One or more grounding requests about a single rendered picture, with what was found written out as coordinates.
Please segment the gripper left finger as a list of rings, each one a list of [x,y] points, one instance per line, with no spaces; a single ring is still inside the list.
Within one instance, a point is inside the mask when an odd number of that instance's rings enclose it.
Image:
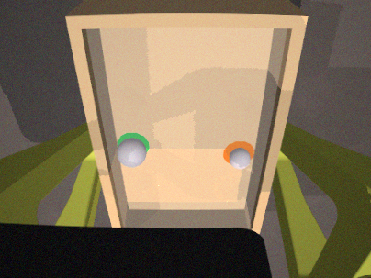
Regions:
[[[40,201],[81,162],[55,225],[93,227],[101,181],[87,122],[0,159],[0,223],[38,224]]]

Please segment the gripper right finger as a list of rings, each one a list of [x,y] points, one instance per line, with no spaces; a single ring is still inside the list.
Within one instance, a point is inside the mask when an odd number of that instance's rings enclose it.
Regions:
[[[328,240],[291,162],[336,205]],[[287,122],[272,187],[289,278],[371,278],[370,157]]]

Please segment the wooden ball-in-hole puzzle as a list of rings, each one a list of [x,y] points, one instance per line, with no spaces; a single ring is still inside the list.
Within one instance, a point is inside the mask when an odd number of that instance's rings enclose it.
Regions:
[[[260,234],[308,15],[290,0],[84,0],[65,17],[112,227]]]

